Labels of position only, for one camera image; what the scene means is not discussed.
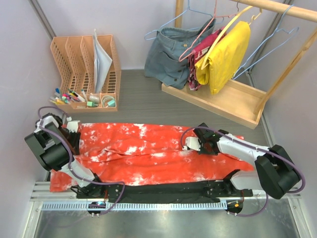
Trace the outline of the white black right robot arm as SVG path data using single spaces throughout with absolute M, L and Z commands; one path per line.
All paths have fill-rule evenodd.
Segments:
M 224 192 L 235 196 L 244 189 L 261 189 L 274 199 L 292 193 L 302 176 L 283 147 L 259 146 L 224 130 L 212 131 L 206 124 L 193 129 L 203 154 L 226 154 L 249 163 L 252 171 L 237 169 L 223 184 Z

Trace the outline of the orange tie-dye trousers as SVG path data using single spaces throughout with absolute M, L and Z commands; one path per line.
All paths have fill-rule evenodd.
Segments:
M 137 123 L 83 123 L 76 159 L 103 182 L 129 186 L 223 179 L 253 166 L 229 154 L 216 156 L 183 150 L 187 127 Z

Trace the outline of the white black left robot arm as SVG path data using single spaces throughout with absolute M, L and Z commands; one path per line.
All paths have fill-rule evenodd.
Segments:
M 98 175 L 75 158 L 81 136 L 77 121 L 75 125 L 74 129 L 64 128 L 61 117 L 48 113 L 36 121 L 34 132 L 24 140 L 46 171 L 61 172 L 77 182 L 70 187 L 77 198 L 102 198 L 106 189 Z

